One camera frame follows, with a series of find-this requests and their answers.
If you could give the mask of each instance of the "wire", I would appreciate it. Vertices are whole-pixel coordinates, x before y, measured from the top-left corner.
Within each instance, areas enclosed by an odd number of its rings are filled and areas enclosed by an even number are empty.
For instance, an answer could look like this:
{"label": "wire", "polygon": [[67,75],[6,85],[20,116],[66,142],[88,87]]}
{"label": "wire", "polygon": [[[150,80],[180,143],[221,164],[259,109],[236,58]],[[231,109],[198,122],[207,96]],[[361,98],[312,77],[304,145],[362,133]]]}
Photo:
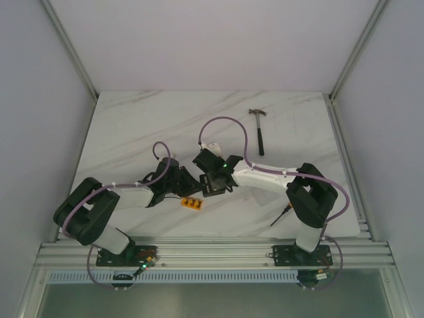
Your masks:
{"label": "wire", "polygon": [[105,288],[107,290],[117,290],[113,286],[105,285],[105,284],[99,283],[97,280],[95,280],[95,278],[94,278],[94,276],[93,276],[93,274],[91,273],[91,270],[90,270],[90,258],[91,258],[91,253],[93,252],[93,249],[94,249],[94,246],[91,245],[90,251],[88,252],[88,256],[87,256],[87,264],[86,265],[87,265],[87,274],[88,274],[89,279],[95,285],[100,286],[102,288]]}
{"label": "wire", "polygon": [[151,255],[155,256],[155,250],[142,250],[135,257],[140,258],[143,256],[151,256]]}
{"label": "wire", "polygon": [[274,224],[276,224],[276,222],[280,219],[280,217],[282,217],[283,215],[285,215],[288,211],[290,211],[290,209],[292,209],[292,204],[289,203],[288,206],[281,212],[280,216],[271,223],[270,227]]}
{"label": "wire", "polygon": [[327,266],[325,269],[326,270],[333,270],[332,268],[330,268],[330,263],[328,262],[328,260],[325,257],[322,257],[321,260],[323,261],[323,263],[325,263],[325,265]]}
{"label": "wire", "polygon": [[339,268],[339,271],[337,272],[337,274],[333,278],[333,280],[331,282],[329,282],[327,285],[324,285],[324,286],[306,287],[302,283],[298,283],[298,285],[300,287],[302,287],[304,290],[325,290],[325,289],[329,288],[330,286],[332,286],[340,278],[340,274],[341,274],[342,269],[343,269],[343,253],[342,253],[342,249],[341,249],[340,245],[338,244],[338,242],[334,239],[334,237],[330,237],[329,235],[326,235],[325,236],[325,240],[327,240],[329,242],[333,242],[335,244],[335,246],[337,247],[337,249],[339,250],[339,256],[340,256],[340,268]]}
{"label": "wire", "polygon": [[[101,193],[102,191],[105,191],[106,189],[113,189],[113,188],[132,188],[132,187],[146,187],[146,186],[150,186],[151,184],[154,184],[155,182],[157,182],[160,178],[162,178],[165,173],[168,171],[170,164],[171,164],[171,152],[170,149],[168,148],[168,146],[166,146],[166,144],[162,141],[157,141],[153,144],[152,147],[152,152],[154,157],[159,160],[159,157],[156,155],[154,149],[156,148],[156,146],[158,144],[161,144],[163,147],[165,147],[166,152],[168,154],[168,162],[166,163],[166,167],[165,170],[154,180],[151,180],[149,182],[146,182],[145,184],[140,184],[140,183],[135,183],[135,184],[109,184],[109,185],[104,185],[103,187],[95,190],[94,192],[92,192],[91,194],[89,194],[87,197],[85,197],[84,199],[81,200],[81,202],[79,202],[73,209],[72,211],[69,213],[69,215],[66,217],[64,224],[62,225],[62,232],[64,234],[65,237],[71,237],[67,232],[66,229],[68,227],[68,224],[71,220],[71,218],[75,215],[75,213],[77,213],[77,211],[85,204],[87,203],[92,197],[95,197],[97,194]],[[87,273],[88,273],[88,277],[89,279],[96,285],[102,287],[102,288],[106,288],[108,290],[117,290],[117,288],[114,288],[113,286],[109,286],[109,285],[105,285],[102,283],[99,283],[98,281],[95,280],[93,274],[91,273],[90,270],[90,258],[91,258],[91,253],[93,252],[93,249],[95,247],[91,246],[90,251],[88,252],[88,256],[87,256]]]}
{"label": "wire", "polygon": [[[226,120],[229,120],[229,121],[233,121],[236,124],[238,124],[241,127],[241,129],[243,130],[243,133],[244,133],[244,151],[243,151],[243,157],[244,157],[244,160],[246,161],[246,163],[252,169],[255,169],[255,170],[258,170],[258,171],[261,171],[261,172],[266,172],[268,174],[283,175],[283,172],[282,171],[261,168],[261,167],[258,167],[258,166],[256,166],[255,164],[253,164],[252,162],[249,161],[249,159],[247,157],[247,143],[248,143],[247,131],[246,131],[246,128],[243,126],[243,124],[240,121],[238,121],[237,119],[235,119],[235,118],[227,117],[227,116],[218,116],[218,117],[215,117],[215,118],[212,118],[212,119],[208,120],[202,126],[202,128],[200,129],[199,140],[198,140],[198,143],[199,143],[200,147],[201,147],[201,135],[203,134],[203,131],[205,130],[206,126],[209,125],[210,123],[212,123],[213,121],[217,121],[219,119],[226,119]],[[287,176],[301,177],[301,178],[315,179],[315,180],[319,180],[319,181],[322,181],[322,182],[327,182],[328,184],[331,184],[332,186],[334,186],[337,189],[339,189],[341,193],[343,193],[343,195],[344,195],[344,197],[346,199],[346,203],[345,203],[344,207],[339,212],[337,212],[336,214],[334,214],[333,216],[327,218],[327,220],[325,220],[325,223],[328,223],[329,221],[334,220],[336,217],[340,217],[348,209],[348,207],[350,205],[349,195],[346,192],[346,190],[341,185],[339,185],[337,182],[334,182],[333,180],[330,180],[330,179],[327,179],[327,178],[324,178],[324,177],[314,176],[313,174],[301,174],[299,172],[286,172],[286,175]]]}
{"label": "wire", "polygon": [[66,217],[64,224],[62,225],[62,232],[64,234],[65,237],[70,238],[71,236],[66,232],[66,229],[68,228],[68,224],[70,222],[70,220],[72,219],[72,217],[75,215],[75,213],[78,212],[78,210],[85,204],[87,203],[92,197],[95,197],[97,194],[101,193],[102,191],[105,191],[106,189],[113,189],[113,188],[133,188],[133,187],[147,187],[150,186],[152,184],[154,184],[155,182],[157,182],[161,177],[163,177],[166,172],[168,171],[170,164],[171,164],[171,152],[170,149],[168,148],[168,146],[166,146],[166,144],[162,141],[157,141],[154,143],[152,151],[153,154],[155,156],[156,159],[159,159],[159,157],[157,157],[156,153],[154,152],[154,149],[156,148],[156,146],[158,144],[161,144],[162,146],[165,147],[166,152],[168,153],[168,162],[166,163],[166,167],[165,170],[154,180],[146,182],[145,184],[140,184],[138,182],[134,183],[134,184],[109,184],[109,185],[104,185],[103,187],[95,190],[94,192],[92,192],[91,194],[89,194],[88,196],[86,196],[84,199],[82,199],[81,202],[79,202],[73,209],[72,211],[69,213],[69,215]]}

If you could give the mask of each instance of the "vent grille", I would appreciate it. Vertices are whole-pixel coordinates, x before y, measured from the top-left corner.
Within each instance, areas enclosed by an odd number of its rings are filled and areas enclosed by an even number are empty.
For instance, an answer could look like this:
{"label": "vent grille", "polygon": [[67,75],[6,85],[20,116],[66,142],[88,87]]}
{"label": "vent grille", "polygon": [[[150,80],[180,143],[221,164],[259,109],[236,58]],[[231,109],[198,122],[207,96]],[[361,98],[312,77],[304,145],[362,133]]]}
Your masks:
{"label": "vent grille", "polygon": [[[94,270],[93,277],[101,283],[112,282],[117,274],[134,271]],[[134,283],[297,283],[297,270],[161,270],[144,272]],[[84,270],[53,270],[49,284],[86,284]]]}

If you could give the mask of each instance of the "hammer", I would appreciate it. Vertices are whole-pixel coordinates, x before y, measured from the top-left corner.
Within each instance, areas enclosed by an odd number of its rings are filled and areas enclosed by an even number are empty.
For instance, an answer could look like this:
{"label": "hammer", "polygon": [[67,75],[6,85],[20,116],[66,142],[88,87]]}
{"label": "hammer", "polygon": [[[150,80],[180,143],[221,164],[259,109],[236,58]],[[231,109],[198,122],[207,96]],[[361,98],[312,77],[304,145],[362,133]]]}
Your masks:
{"label": "hammer", "polygon": [[266,113],[260,109],[249,109],[249,114],[256,115],[256,125],[258,126],[259,155],[263,156],[265,153],[264,143],[262,142],[262,133],[260,132],[259,114],[266,116]]}

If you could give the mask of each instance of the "glass panel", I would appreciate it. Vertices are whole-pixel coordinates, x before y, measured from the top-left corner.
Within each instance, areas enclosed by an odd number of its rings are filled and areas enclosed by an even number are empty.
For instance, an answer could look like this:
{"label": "glass panel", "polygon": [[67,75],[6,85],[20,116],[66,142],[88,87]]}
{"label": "glass panel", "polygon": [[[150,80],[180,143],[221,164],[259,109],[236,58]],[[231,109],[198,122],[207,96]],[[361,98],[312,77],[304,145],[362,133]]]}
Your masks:
{"label": "glass panel", "polygon": [[392,317],[378,270],[344,270],[323,291],[294,284],[49,285],[38,318]]}

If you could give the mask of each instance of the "metal frame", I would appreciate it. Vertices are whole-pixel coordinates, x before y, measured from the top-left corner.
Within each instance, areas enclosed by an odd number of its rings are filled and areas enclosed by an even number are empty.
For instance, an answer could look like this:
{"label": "metal frame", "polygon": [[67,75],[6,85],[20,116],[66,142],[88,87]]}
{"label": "metal frame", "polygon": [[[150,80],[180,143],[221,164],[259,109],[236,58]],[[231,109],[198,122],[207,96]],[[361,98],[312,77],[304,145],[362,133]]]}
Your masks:
{"label": "metal frame", "polygon": [[345,84],[345,81],[349,77],[351,71],[355,67],[359,57],[361,56],[373,32],[375,31],[377,24],[380,22],[380,18],[382,17],[389,2],[390,0],[378,0],[377,5],[374,8],[374,11],[372,12],[370,18],[368,19],[368,22],[366,23],[364,30],[359,36],[358,41],[356,42],[352,52],[350,53],[350,56],[348,57],[348,60],[346,61],[346,64],[344,65],[343,70],[340,73],[339,78],[337,79],[333,90],[331,91],[331,94],[330,94],[331,101],[334,101],[336,99],[337,95],[339,94],[339,91],[341,90],[342,86]]}
{"label": "metal frame", "polygon": [[92,96],[94,101],[97,101],[97,99],[99,98],[99,94],[98,92],[96,92],[93,82],[91,81],[87,73],[87,70],[82,64],[81,59],[78,56],[78,53],[76,52],[74,46],[72,45],[71,40],[69,39],[69,36],[66,34],[65,28],[60,22],[60,19],[58,18],[58,15],[56,14],[52,4],[50,3],[49,0],[40,0],[40,3],[42,7],[44,8],[44,11],[46,12],[48,18],[50,19],[50,22],[52,23],[54,30],[59,36],[60,42],[64,45],[65,51],[66,53],[68,53],[68,56],[72,64],[74,65],[76,72],[81,78],[81,81],[83,82],[85,88],[87,89],[89,94]]}
{"label": "metal frame", "polygon": [[[49,0],[40,0],[40,2],[70,56],[77,73],[84,82],[88,92],[94,98],[94,101],[97,102],[99,94],[96,92],[53,6]],[[335,104],[335,98],[358,61],[364,47],[370,40],[389,2],[390,0],[378,1],[374,12],[350,54],[330,96],[324,96],[324,98],[361,230],[357,238],[342,238],[338,240],[343,251],[344,267],[348,269],[379,269],[382,277],[382,284],[388,298],[388,304],[394,317],[410,318],[413,317],[412,310],[402,286],[390,246],[387,242],[376,241],[379,239],[378,233],[376,233],[375,228],[372,226],[373,222],[371,216],[366,213],[364,200],[361,196],[361,191],[354,174],[352,162],[343,136],[341,122],[339,121],[337,113],[337,105]],[[368,227],[368,222],[370,222],[372,231]],[[254,272],[261,273],[262,275],[268,275],[267,273],[275,275],[281,273],[282,268],[275,267],[273,260],[268,257],[268,253],[272,252],[272,245],[293,243],[293,240],[267,238],[216,238],[213,240],[208,238],[135,239],[139,244],[155,244],[158,246],[159,261],[156,266],[151,269],[149,275],[158,275],[158,277],[161,278],[169,277],[167,276],[169,273],[180,273],[181,271],[189,273]],[[339,265],[338,250],[335,248],[334,243],[329,243],[329,245],[331,246],[333,260],[335,261],[334,267],[336,268]],[[46,285],[55,284],[52,278],[57,276],[54,275],[60,273],[77,273],[77,276],[73,275],[72,277],[61,276],[61,278],[63,278],[62,282],[67,284],[85,282],[85,280],[81,279],[79,281],[77,278],[82,277],[79,276],[81,274],[79,271],[85,270],[87,253],[87,247],[80,246],[76,241],[69,240],[61,235],[59,235],[56,243],[42,244],[34,264],[34,269],[28,281],[24,297],[21,301],[18,317],[36,317],[42,303],[42,296]],[[94,257],[90,260],[92,266],[94,266],[94,260]],[[289,268],[285,271],[296,272],[299,269],[302,268]],[[110,275],[113,270],[122,270],[122,268],[94,270],[94,272],[95,274],[99,274],[99,277],[102,277],[101,275],[103,274],[109,273]]]}

